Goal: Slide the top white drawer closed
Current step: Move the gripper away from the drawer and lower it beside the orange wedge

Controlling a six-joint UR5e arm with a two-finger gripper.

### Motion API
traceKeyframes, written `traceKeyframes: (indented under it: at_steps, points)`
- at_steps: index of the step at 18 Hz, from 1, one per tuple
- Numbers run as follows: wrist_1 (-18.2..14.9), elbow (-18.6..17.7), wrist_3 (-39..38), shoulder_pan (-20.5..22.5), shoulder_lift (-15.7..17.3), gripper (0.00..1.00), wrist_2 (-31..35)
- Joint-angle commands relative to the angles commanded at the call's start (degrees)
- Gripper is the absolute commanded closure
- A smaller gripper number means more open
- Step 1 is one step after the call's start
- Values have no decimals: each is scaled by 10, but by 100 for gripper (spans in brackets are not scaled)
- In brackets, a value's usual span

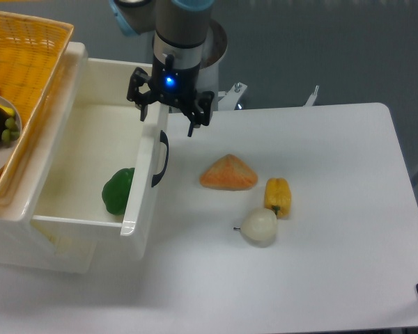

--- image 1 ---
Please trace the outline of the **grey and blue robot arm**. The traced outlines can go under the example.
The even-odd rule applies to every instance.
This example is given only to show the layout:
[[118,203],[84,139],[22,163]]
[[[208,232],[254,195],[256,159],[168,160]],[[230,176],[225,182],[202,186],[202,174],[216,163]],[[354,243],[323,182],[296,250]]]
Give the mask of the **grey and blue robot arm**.
[[134,102],[145,120],[148,105],[159,102],[178,109],[189,122],[189,133],[212,117],[215,94],[196,89],[212,1],[110,1],[124,35],[152,31],[152,71],[137,67],[132,73],[127,100]]

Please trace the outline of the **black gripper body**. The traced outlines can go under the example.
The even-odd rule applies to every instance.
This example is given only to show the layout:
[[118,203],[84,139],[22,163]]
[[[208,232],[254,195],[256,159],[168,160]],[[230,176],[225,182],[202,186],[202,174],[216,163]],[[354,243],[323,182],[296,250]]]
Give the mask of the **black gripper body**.
[[201,67],[175,68],[172,55],[163,63],[153,57],[152,77],[150,78],[150,103],[159,102],[180,109],[182,112],[200,112],[196,82]]

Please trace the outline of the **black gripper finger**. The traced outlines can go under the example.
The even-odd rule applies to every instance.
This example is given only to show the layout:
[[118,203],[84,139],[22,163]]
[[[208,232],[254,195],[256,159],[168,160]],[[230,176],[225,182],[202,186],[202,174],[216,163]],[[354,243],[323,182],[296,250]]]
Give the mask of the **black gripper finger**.
[[130,76],[129,86],[127,89],[127,100],[134,102],[140,110],[140,121],[144,121],[148,114],[148,105],[155,102],[155,93],[149,90],[145,93],[140,91],[144,85],[150,88],[151,77],[141,67],[136,67]]
[[195,97],[184,104],[181,112],[189,120],[188,137],[192,136],[194,129],[210,124],[214,97],[214,92],[210,90],[196,92]]

